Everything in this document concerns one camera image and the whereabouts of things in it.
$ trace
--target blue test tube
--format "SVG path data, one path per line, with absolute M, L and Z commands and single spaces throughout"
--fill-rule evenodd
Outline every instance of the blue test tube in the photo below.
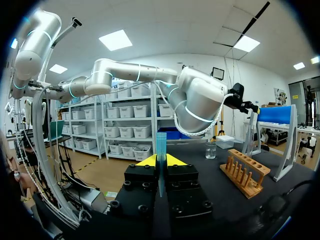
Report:
M 156 161 L 159 166 L 159 193 L 160 197 L 163 196 L 165 191 L 165 164 L 167 154 L 167 133 L 157 132 L 156 133 Z

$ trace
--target person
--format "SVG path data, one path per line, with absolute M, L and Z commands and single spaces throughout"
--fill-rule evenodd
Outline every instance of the person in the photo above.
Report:
M 32 181 L 31 177 L 25 172 L 19 172 L 15 157 L 12 155 L 9 143 L 6 136 L 0 130 L 0 146 L 2 150 L 2 157 L 4 166 L 8 174 L 8 180 L 10 186 L 13 188 L 13 192 L 17 198 L 27 197 L 27 189 L 30 190 L 31 195 L 37 192 L 37 187 Z

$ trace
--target glass beaker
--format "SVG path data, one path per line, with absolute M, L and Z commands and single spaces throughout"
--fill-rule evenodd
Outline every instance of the glass beaker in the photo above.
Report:
M 217 144 L 214 141 L 207 142 L 205 144 L 205 158 L 206 159 L 215 159 L 216 158 L 216 149 L 217 149 Z

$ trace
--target ceiling light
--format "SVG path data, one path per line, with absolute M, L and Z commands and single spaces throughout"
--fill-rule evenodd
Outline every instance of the ceiling light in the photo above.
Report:
M 18 45 L 18 41 L 17 41 L 16 38 L 14 38 L 13 41 L 12 41 L 12 43 L 11 43 L 11 46 L 10 46 L 10 47 L 11 47 L 12 49 L 16 49 L 17 45 Z
M 63 72 L 67 71 L 68 68 L 65 68 L 64 66 L 60 66 L 58 64 L 53 65 L 53 67 L 51 67 L 49 69 L 49 71 L 57 73 L 57 74 L 62 74 Z
M 124 30 L 115 31 L 108 35 L 99 37 L 99 40 L 110 50 L 123 49 L 132 46 L 132 43 Z
M 296 65 L 293 65 L 296 70 L 303 69 L 305 67 L 303 62 L 299 62 Z
M 311 58 L 311 63 L 312 64 L 317 64 L 318 62 L 320 62 L 320 56 L 316 56 L 314 58 Z
M 248 37 L 242 36 L 240 40 L 234 45 L 235 49 L 240 49 L 246 52 L 251 52 L 256 46 L 258 46 L 260 42 Z

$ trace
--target wooden test tube rack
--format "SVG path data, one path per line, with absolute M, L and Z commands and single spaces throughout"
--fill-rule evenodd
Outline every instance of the wooden test tube rack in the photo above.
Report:
M 228 178 L 237 186 L 238 189 L 248 198 L 252 198 L 261 192 L 261 186 L 264 176 L 270 173 L 270 169 L 260 164 L 256 160 L 242 154 L 236 149 L 228 150 L 231 156 L 228 156 L 226 164 L 220 165 L 220 169 L 228 176 Z M 241 161 L 244 165 L 249 166 L 256 171 L 260 178 L 258 181 L 252 179 L 252 172 L 247 174 L 247 168 L 242 170 L 242 164 L 238 165 L 238 161 L 234 163 L 234 157 Z

